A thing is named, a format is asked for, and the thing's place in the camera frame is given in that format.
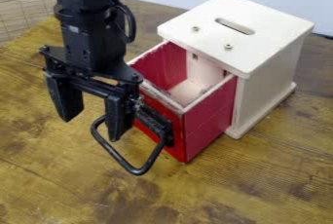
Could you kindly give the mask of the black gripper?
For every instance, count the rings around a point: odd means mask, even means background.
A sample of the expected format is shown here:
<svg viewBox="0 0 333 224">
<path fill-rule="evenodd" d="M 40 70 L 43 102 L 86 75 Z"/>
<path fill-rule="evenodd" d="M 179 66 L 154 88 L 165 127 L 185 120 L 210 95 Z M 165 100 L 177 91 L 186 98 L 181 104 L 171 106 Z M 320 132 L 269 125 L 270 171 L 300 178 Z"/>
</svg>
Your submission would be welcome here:
<svg viewBox="0 0 333 224">
<path fill-rule="evenodd" d="M 43 46 L 44 78 L 48 93 L 64 122 L 83 111 L 83 89 L 102 95 L 119 93 L 139 96 L 142 75 L 126 64 L 126 44 L 135 39 L 135 24 L 125 20 L 88 22 L 86 25 L 62 24 L 63 47 Z M 118 141 L 134 125 L 135 109 L 129 98 L 110 95 L 106 100 L 106 125 L 111 141 Z"/>
</svg>

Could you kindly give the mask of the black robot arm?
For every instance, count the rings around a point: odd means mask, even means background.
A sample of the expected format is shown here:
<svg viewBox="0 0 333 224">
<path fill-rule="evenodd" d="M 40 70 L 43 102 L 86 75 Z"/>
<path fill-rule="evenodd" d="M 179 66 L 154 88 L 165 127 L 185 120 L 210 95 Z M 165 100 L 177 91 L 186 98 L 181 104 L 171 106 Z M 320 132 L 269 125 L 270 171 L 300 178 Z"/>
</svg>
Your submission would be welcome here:
<svg viewBox="0 0 333 224">
<path fill-rule="evenodd" d="M 125 62 L 137 21 L 121 0 L 56 0 L 62 47 L 43 46 L 48 92 L 64 121 L 83 111 L 83 95 L 105 98 L 110 140 L 133 127 L 143 76 Z"/>
</svg>

